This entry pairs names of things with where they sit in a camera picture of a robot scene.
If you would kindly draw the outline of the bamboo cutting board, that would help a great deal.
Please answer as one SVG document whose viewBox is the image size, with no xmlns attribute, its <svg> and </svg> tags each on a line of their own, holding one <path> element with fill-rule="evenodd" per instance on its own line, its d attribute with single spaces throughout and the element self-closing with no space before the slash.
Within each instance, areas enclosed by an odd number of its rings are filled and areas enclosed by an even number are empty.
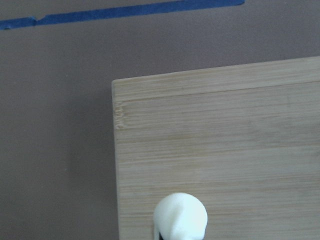
<svg viewBox="0 0 320 240">
<path fill-rule="evenodd" d="M 174 192 L 208 240 L 319 239 L 319 57 L 117 79 L 112 101 L 120 239 L 153 239 Z"/>
</svg>

